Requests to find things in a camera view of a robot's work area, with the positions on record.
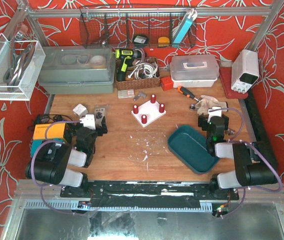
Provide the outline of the beige work glove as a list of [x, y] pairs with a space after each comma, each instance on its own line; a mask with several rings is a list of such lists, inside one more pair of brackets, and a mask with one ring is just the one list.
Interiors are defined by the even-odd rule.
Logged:
[[197, 114], [200, 115], [207, 115], [208, 110], [213, 107], [221, 107], [227, 108], [228, 104], [225, 101], [219, 101], [218, 99], [208, 96], [208, 95], [201, 95], [201, 100], [195, 105], [197, 110]]

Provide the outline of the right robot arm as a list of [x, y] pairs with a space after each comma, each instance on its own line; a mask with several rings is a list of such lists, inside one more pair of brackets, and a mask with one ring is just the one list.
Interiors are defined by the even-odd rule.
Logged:
[[234, 160], [234, 170], [214, 175], [210, 180], [212, 192], [221, 189], [257, 188], [268, 192], [279, 192], [283, 183], [275, 169], [260, 152], [258, 142], [225, 140], [228, 117], [220, 114], [201, 114], [198, 126], [206, 132], [206, 150], [218, 158]]

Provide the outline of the red spring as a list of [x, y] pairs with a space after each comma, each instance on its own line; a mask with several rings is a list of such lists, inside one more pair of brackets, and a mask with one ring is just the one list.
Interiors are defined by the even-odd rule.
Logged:
[[139, 113], [139, 107], [135, 104], [133, 105], [133, 114], [138, 114]]
[[159, 113], [164, 113], [165, 112], [165, 104], [163, 104], [163, 103], [161, 103], [160, 105], [159, 105]]
[[143, 114], [143, 115], [141, 116], [141, 123], [142, 123], [143, 125], [147, 124], [147, 115]]
[[151, 102], [152, 104], [156, 103], [156, 95], [155, 95], [155, 94], [152, 94], [152, 95], [151, 95], [150, 102]]

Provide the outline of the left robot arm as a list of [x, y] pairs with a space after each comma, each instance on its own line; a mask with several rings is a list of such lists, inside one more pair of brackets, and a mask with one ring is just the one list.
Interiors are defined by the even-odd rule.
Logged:
[[26, 167], [26, 177], [39, 187], [46, 185], [86, 189], [86, 174], [68, 165], [88, 168], [96, 151], [96, 139], [108, 132], [106, 117], [92, 114], [79, 121], [56, 121], [38, 124], [44, 127], [41, 144]]

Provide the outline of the grey timer controller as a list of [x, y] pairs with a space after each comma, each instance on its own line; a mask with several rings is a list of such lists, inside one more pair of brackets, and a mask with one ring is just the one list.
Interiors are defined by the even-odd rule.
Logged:
[[105, 114], [106, 114], [106, 109], [104, 107], [95, 108], [94, 109], [95, 123], [100, 125]]

